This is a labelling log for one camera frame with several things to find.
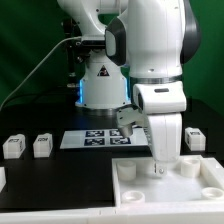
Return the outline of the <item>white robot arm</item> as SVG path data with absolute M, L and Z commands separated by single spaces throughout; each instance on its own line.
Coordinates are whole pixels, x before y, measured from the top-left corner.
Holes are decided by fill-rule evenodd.
M 115 0 L 57 1 L 85 36 L 105 39 L 108 60 L 130 68 L 131 105 L 117 112 L 117 126 L 124 137 L 134 125 L 147 130 L 155 173 L 165 175 L 180 155 L 181 113 L 187 107 L 182 64 L 200 39 L 189 0 L 124 0 L 107 26 L 98 14 L 115 9 Z

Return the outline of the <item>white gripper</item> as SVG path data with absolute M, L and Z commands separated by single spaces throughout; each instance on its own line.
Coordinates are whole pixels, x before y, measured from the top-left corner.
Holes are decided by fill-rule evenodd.
M 135 84 L 134 103 L 146 119 L 150 136 L 150 149 L 155 161 L 157 176 L 165 174 L 162 163 L 176 161 L 180 155 L 182 116 L 186 110 L 183 84 Z

